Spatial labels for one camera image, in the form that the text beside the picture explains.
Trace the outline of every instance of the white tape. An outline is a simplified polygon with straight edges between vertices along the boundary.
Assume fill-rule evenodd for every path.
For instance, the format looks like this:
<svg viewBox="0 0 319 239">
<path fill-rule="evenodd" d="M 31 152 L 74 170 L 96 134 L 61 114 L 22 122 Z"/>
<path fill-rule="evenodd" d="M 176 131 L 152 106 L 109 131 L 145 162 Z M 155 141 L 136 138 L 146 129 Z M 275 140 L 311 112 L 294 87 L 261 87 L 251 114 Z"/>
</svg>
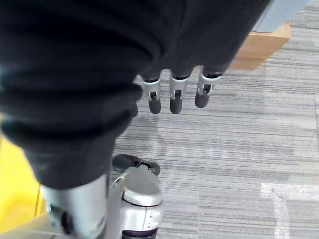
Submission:
<svg viewBox="0 0 319 239">
<path fill-rule="evenodd" d="M 271 198 L 274 203 L 276 239 L 289 239 L 289 213 L 287 200 L 319 201 L 319 186 L 262 183 L 261 198 Z"/>
</svg>

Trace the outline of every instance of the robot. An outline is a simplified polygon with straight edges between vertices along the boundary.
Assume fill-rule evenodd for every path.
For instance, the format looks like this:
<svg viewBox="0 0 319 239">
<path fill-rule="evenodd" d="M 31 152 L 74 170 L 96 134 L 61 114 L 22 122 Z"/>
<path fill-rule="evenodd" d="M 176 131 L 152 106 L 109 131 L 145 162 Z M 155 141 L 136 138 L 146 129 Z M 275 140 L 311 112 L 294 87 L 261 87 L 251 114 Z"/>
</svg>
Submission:
<svg viewBox="0 0 319 239">
<path fill-rule="evenodd" d="M 158 114 L 160 72 L 170 69 L 170 110 L 178 114 L 200 65 L 195 104 L 205 107 L 268 3 L 0 3 L 1 128 L 43 185 L 46 219 L 56 228 L 43 237 L 156 238 L 164 206 L 160 167 L 130 155 L 112 158 L 116 137 L 137 114 L 142 90 L 133 80 L 142 76 L 150 111 Z M 112 168 L 122 175 L 109 188 Z M 0 238 L 36 232 L 29 225 Z"/>
</svg>

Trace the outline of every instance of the black fabric cover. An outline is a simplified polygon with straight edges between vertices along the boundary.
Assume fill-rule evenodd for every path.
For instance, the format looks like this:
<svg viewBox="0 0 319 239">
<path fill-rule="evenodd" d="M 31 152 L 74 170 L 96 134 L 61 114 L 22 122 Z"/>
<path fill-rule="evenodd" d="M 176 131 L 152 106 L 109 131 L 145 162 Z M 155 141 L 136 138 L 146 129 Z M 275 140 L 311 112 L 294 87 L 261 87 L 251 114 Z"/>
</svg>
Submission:
<svg viewBox="0 0 319 239">
<path fill-rule="evenodd" d="M 268 2 L 0 1 L 3 133 L 40 183 L 86 184 L 110 170 L 142 94 L 135 76 L 224 72 Z"/>
</svg>

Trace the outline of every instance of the silver metal joint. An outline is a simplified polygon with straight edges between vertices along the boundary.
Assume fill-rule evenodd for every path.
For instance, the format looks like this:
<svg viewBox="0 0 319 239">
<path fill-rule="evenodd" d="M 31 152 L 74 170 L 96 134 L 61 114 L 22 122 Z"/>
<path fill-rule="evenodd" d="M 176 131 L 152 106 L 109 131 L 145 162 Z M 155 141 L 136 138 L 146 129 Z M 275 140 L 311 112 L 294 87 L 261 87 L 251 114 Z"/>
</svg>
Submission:
<svg viewBox="0 0 319 239">
<path fill-rule="evenodd" d="M 107 176 L 65 190 L 42 186 L 51 224 L 64 234 L 94 239 L 106 225 Z"/>
<path fill-rule="evenodd" d="M 160 79 L 158 79 L 155 82 L 145 82 L 145 81 L 142 81 L 142 82 L 143 82 L 144 90 L 146 92 L 148 100 L 149 101 L 152 100 L 151 93 L 155 93 L 156 99 L 159 100 L 160 99 Z"/>
<path fill-rule="evenodd" d="M 173 100 L 175 100 L 177 90 L 181 90 L 180 98 L 183 99 L 183 95 L 187 87 L 188 79 L 189 78 L 187 77 L 185 79 L 178 80 L 173 78 L 173 76 L 170 74 L 169 91 L 170 91 L 170 97 Z"/>
<path fill-rule="evenodd" d="M 209 85 L 209 91 L 207 93 L 208 96 L 211 95 L 213 88 L 215 87 L 216 83 L 221 79 L 222 76 L 216 77 L 216 78 L 208 78 L 203 75 L 203 66 L 201 67 L 198 83 L 197 83 L 197 91 L 199 95 L 202 95 L 204 92 L 205 85 Z"/>
</svg>

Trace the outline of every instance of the black cloth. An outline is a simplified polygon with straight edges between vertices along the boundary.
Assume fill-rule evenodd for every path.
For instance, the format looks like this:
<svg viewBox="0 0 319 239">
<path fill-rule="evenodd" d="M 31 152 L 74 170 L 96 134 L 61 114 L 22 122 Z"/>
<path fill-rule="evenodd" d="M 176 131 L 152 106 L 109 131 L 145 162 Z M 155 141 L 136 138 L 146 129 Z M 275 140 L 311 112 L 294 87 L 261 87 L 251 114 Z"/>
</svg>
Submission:
<svg viewBox="0 0 319 239">
<path fill-rule="evenodd" d="M 0 1 L 3 133 L 40 183 L 88 183 L 110 170 L 142 94 L 135 76 L 224 72 L 268 2 Z"/>
</svg>

